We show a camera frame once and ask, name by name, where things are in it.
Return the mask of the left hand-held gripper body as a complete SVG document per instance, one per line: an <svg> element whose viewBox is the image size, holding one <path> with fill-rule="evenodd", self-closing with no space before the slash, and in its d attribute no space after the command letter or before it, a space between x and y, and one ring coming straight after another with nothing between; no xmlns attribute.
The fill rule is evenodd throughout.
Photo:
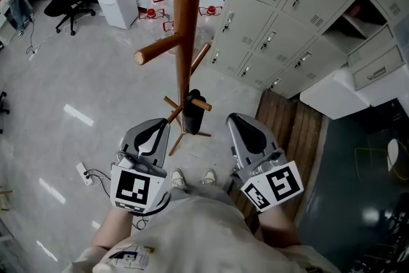
<svg viewBox="0 0 409 273"><path fill-rule="evenodd" d="M110 200L113 206L127 210L132 214L157 214L169 204L170 192L158 194L167 177L163 168L166 158L167 141L160 143L157 152L150 156L140 156L149 152L157 136L155 132L140 147L135 147L135 137L148 126L140 123L129 129L116 154L117 160L111 167Z"/></svg>

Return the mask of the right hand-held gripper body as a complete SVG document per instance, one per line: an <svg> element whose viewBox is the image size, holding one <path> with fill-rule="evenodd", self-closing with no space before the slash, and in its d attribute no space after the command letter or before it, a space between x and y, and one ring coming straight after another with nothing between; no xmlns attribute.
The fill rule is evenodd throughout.
<svg viewBox="0 0 409 273"><path fill-rule="evenodd" d="M256 210L264 212L302 193L304 186L297 165L286 158L272 131L255 118L238 115L266 137L266 147L261 153L248 152L233 122L233 113L227 117L226 125L233 140L231 151L236 159L231 176Z"/></svg>

